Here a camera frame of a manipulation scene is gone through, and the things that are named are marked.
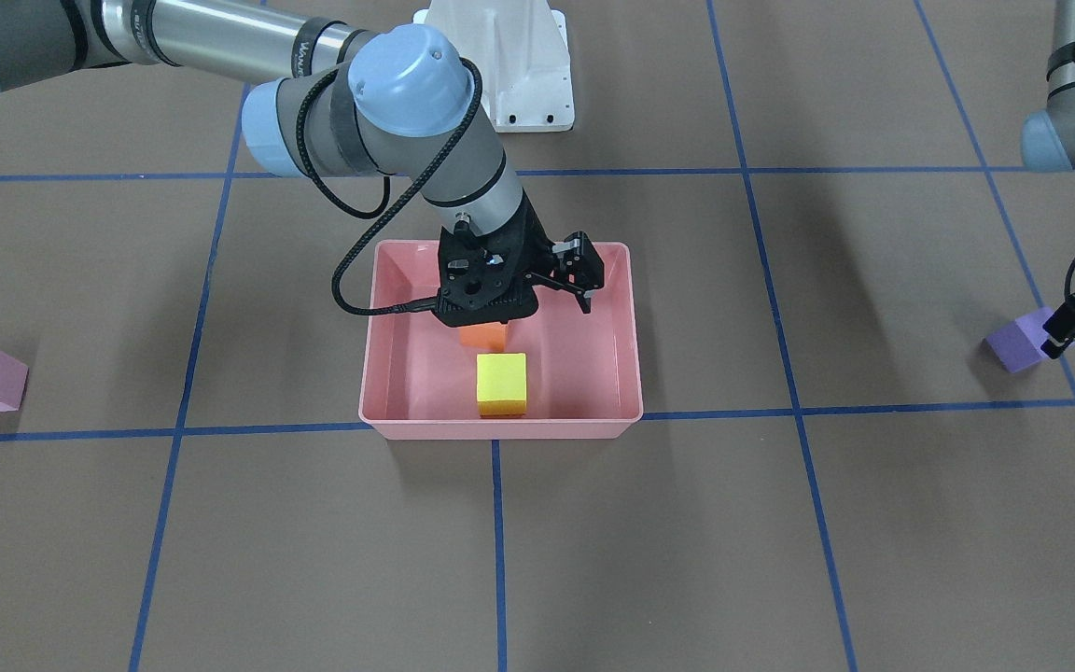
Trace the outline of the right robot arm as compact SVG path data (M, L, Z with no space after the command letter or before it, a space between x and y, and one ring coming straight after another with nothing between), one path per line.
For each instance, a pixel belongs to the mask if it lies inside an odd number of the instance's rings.
M119 65L250 84L242 133L253 158L370 221L331 280L347 314L430 312L460 328L530 317L538 287L590 312L605 285L592 239L543 230L482 108L477 65L435 27L373 33L240 1L0 1L0 92ZM442 217L435 294L355 306L342 280L415 196Z

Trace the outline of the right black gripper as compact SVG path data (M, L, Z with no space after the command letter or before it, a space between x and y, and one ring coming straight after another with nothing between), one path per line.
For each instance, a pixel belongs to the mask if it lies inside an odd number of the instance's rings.
M571 294L589 315L593 294L605 286L605 263L592 238L573 232L551 242L529 201L492 233L444 231L438 260L440 288L432 312L452 328L533 315L533 284Z

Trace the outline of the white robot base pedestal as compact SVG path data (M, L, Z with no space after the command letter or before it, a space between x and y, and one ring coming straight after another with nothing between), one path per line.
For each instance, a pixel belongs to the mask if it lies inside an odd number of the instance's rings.
M431 1L413 14L479 68L500 133L562 133L576 121L567 16L547 1Z

